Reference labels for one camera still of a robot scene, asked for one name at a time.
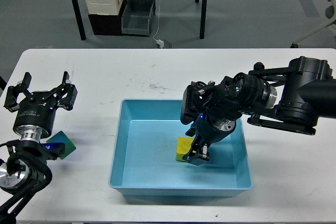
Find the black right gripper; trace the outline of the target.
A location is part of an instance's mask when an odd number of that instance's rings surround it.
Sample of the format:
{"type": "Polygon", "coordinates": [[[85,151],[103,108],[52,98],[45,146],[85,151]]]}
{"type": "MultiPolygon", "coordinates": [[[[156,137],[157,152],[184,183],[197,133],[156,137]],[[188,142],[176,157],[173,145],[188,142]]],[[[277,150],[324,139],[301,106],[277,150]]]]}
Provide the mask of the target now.
{"type": "Polygon", "coordinates": [[[182,160],[200,166],[209,161],[208,145],[217,143],[229,136],[236,128],[236,121],[220,119],[213,121],[208,115],[199,115],[185,135],[194,137],[190,150],[182,160]]]}

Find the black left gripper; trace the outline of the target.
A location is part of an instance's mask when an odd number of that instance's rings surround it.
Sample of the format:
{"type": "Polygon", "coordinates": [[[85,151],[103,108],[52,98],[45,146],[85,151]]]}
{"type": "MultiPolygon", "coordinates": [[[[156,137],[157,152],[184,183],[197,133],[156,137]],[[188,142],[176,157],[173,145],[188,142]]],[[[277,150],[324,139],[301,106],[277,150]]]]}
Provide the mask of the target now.
{"type": "Polygon", "coordinates": [[[51,136],[57,108],[71,111],[78,91],[76,86],[71,83],[67,71],[63,74],[61,84],[53,88],[49,95],[47,91],[34,91],[31,94],[28,91],[30,82],[31,75],[29,72],[25,72],[20,83],[16,86],[9,86],[4,108],[10,112],[18,110],[13,126],[15,133],[21,134],[25,126],[36,126],[42,128],[41,138],[47,138],[51,136]],[[17,98],[20,93],[23,93],[26,98],[18,104],[17,98]]]}

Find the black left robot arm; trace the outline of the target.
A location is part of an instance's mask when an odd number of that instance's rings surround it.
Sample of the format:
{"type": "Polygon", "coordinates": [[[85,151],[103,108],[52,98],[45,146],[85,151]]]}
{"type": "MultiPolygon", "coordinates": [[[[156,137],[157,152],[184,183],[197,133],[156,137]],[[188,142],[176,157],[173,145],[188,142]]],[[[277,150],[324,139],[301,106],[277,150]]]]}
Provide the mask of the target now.
{"type": "Polygon", "coordinates": [[[16,112],[13,131],[18,140],[3,143],[9,157],[1,160],[1,190],[12,197],[1,205],[1,223],[16,217],[32,197],[52,181],[48,160],[64,159],[76,147],[63,131],[52,135],[56,111],[74,107],[77,89],[64,72],[61,84],[50,91],[29,91],[31,75],[7,89],[4,107],[16,112]]]}

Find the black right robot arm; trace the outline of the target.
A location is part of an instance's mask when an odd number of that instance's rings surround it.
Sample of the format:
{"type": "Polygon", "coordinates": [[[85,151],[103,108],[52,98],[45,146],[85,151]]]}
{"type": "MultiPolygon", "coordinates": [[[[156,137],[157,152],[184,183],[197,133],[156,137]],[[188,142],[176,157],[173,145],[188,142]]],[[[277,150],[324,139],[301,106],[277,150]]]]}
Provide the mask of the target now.
{"type": "Polygon", "coordinates": [[[184,91],[181,123],[193,138],[183,159],[209,161],[208,148],[232,134],[237,120],[275,130],[314,135],[319,118],[335,118],[335,79],[326,60],[301,56],[288,67],[266,69],[258,62],[249,73],[220,84],[192,82],[184,91]]]}

